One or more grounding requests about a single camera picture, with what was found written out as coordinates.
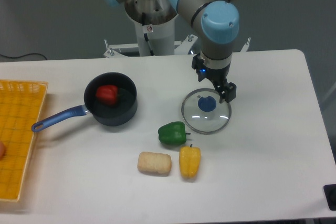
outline saucepan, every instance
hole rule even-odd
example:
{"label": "saucepan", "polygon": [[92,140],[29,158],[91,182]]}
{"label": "saucepan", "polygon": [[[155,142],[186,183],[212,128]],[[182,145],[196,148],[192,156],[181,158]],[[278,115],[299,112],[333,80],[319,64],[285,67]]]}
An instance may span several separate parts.
{"label": "saucepan", "polygon": [[[105,104],[97,99],[97,90],[101,86],[117,86],[118,102]],[[84,92],[84,105],[64,110],[32,125],[31,130],[39,132],[47,127],[74,116],[91,113],[101,124],[118,126],[129,121],[138,108],[137,91],[134,82],[126,75],[117,72],[103,73],[95,77]]]}

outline yellow basket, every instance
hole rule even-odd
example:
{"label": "yellow basket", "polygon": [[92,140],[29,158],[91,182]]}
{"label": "yellow basket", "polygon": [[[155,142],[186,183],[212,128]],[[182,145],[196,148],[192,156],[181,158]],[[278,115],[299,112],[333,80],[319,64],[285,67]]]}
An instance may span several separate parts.
{"label": "yellow basket", "polygon": [[0,80],[0,200],[18,201],[33,148],[31,126],[38,121],[48,83]]}

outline black object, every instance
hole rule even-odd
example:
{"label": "black object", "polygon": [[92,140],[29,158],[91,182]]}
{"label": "black object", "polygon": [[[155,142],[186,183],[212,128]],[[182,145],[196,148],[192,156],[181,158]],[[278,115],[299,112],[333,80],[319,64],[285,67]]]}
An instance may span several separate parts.
{"label": "black object", "polygon": [[253,222],[251,224],[306,224],[306,220],[304,220],[304,219],[297,219],[297,220],[269,220],[269,221]]}
{"label": "black object", "polygon": [[201,55],[197,54],[193,57],[192,68],[198,74],[198,81],[202,81],[204,78],[211,81],[220,96],[220,103],[223,102],[223,99],[229,103],[236,98],[237,86],[232,82],[228,83],[226,79],[230,64],[222,69],[211,69],[204,65]]}
{"label": "black object", "polygon": [[27,56],[30,56],[30,55],[39,55],[39,56],[43,57],[45,60],[48,60],[48,58],[46,56],[44,56],[43,54],[40,54],[38,52],[31,52],[29,54],[20,55],[20,56],[13,56],[13,57],[0,54],[1,57],[7,58],[7,59],[19,59],[19,58],[27,57]]}
{"label": "black object", "polygon": [[[117,106],[107,106],[96,99],[96,91],[103,85],[115,85],[119,89]],[[93,117],[103,125],[118,126],[129,121],[138,108],[134,82],[122,73],[103,73],[95,77],[86,87],[84,103]]]}
{"label": "black object", "polygon": [[323,189],[329,209],[336,211],[336,185],[325,185]]}

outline lid metal rim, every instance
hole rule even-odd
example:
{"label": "lid metal rim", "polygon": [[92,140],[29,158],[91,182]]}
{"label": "lid metal rim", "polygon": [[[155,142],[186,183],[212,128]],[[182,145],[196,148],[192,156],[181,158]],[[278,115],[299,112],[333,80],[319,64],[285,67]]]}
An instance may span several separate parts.
{"label": "lid metal rim", "polygon": [[188,121],[186,120],[186,118],[185,118],[185,116],[184,116],[183,108],[184,108],[184,104],[185,104],[185,102],[186,102],[186,101],[187,101],[193,94],[198,93],[198,92],[200,92],[200,91],[209,91],[209,92],[218,94],[215,90],[213,90],[213,89],[207,89],[207,88],[196,89],[196,90],[190,92],[190,93],[184,98],[184,100],[183,100],[183,102],[182,102],[182,105],[181,105],[181,114],[182,114],[182,117],[183,117],[184,122],[185,122],[185,123],[188,125],[188,127],[191,128],[193,131],[195,131],[195,132],[197,132],[197,133],[200,133],[200,134],[204,134],[204,135],[210,135],[210,134],[213,134],[213,133],[216,133],[216,132],[222,130],[222,129],[223,129],[223,128],[230,122],[231,114],[232,114],[231,105],[230,105],[229,102],[227,103],[227,107],[228,107],[228,109],[229,109],[229,116],[228,116],[229,118],[228,118],[228,120],[226,121],[226,123],[225,123],[222,127],[218,128],[218,129],[216,129],[216,130],[214,130],[214,131],[201,131],[201,130],[198,130],[198,129],[196,129],[195,127],[192,127],[192,126],[188,123]]}

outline blue lid knob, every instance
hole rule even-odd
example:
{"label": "blue lid knob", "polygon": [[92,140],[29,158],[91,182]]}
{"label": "blue lid knob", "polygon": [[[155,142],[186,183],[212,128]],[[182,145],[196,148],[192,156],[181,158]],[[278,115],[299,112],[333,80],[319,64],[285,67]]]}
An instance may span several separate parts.
{"label": "blue lid knob", "polygon": [[198,100],[198,107],[204,112],[211,112],[216,108],[216,106],[217,103],[215,98],[210,95],[208,97],[201,97]]}

